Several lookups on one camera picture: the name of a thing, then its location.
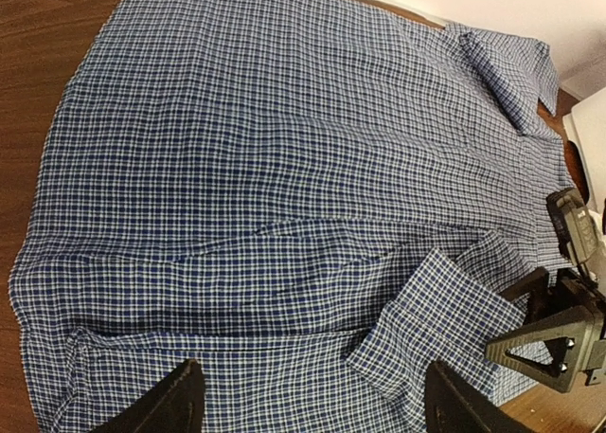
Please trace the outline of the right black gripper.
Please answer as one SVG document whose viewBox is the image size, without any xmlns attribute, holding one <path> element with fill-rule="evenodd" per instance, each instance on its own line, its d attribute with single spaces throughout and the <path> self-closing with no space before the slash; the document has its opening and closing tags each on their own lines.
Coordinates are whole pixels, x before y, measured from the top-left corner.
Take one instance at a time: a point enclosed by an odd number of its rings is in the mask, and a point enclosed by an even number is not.
<svg viewBox="0 0 606 433">
<path fill-rule="evenodd" d="M 605 382 L 605 297 L 594 282 L 572 269 L 558 271 L 555 292 L 562 311 L 554 315 L 550 273 L 538 267 L 500 293 L 503 324 L 525 324 L 492 339 L 485 355 L 560 393 L 579 373 L 585 385 Z"/>
</svg>

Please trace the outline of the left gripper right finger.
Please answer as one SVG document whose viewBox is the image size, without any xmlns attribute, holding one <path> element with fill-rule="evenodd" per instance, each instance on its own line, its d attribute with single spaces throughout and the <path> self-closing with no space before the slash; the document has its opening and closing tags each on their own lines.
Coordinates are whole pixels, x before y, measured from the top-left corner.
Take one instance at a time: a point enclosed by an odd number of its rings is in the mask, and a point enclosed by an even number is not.
<svg viewBox="0 0 606 433">
<path fill-rule="evenodd" d="M 424 407 L 428 432 L 531 432 L 442 361 L 426 371 Z"/>
</svg>

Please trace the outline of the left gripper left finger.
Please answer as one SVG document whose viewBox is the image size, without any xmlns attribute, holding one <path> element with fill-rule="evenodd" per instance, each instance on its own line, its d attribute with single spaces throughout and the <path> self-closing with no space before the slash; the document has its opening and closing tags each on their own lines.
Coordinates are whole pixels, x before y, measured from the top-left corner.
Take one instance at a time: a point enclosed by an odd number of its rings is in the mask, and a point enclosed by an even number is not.
<svg viewBox="0 0 606 433">
<path fill-rule="evenodd" d="M 186 359 L 122 413 L 93 432 L 201 432 L 205 416 L 205 377 L 201 365 Z"/>
</svg>

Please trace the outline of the blue checkered shirt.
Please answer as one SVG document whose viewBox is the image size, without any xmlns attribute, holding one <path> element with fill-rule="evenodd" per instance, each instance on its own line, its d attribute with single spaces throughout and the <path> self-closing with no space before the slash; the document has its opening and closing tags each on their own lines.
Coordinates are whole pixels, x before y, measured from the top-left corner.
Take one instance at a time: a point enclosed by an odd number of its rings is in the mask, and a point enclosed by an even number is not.
<svg viewBox="0 0 606 433">
<path fill-rule="evenodd" d="M 563 267 L 536 39 L 351 0 L 122 0 L 66 85 L 10 274 L 44 432 L 180 362 L 207 432 L 421 432 L 437 360 L 496 405 L 502 292 Z"/>
</svg>

